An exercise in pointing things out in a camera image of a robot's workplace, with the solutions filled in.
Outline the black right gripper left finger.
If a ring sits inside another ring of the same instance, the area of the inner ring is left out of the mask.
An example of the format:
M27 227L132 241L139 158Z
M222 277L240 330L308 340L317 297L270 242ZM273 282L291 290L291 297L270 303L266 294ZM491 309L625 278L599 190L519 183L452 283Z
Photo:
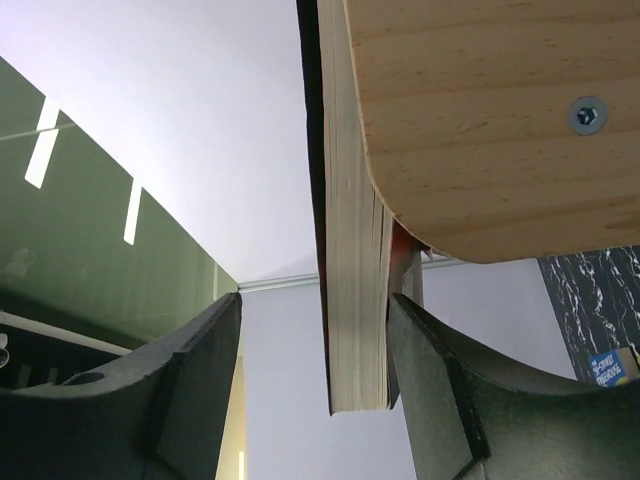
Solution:
M4 479L213 479L242 298L61 384L1 393Z

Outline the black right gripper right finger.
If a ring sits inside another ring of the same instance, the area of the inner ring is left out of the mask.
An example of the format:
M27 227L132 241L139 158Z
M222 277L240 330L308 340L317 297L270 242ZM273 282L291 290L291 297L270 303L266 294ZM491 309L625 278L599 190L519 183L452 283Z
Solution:
M401 294L388 333L418 478L638 478L638 382L600 387L533 368Z

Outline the dark tale of two cities book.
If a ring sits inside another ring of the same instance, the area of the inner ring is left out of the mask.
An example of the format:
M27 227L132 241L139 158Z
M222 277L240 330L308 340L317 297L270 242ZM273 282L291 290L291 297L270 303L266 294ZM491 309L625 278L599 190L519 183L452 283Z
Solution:
M393 218L372 185L343 1L299 1L308 168L331 415L397 396L386 333Z

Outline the blue 91-storey treehouse book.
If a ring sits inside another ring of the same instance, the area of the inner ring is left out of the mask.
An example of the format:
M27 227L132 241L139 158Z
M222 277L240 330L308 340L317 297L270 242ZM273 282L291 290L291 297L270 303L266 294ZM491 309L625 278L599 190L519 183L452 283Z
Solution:
M639 378L639 350L630 345L592 356L590 367L597 385L614 387Z

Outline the wooden bookshelf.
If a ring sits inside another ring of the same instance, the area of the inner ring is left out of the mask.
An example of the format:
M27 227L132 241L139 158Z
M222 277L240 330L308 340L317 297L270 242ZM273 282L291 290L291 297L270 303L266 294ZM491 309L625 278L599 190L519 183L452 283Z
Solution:
M635 1L349 1L367 160L396 220L472 263L639 241Z

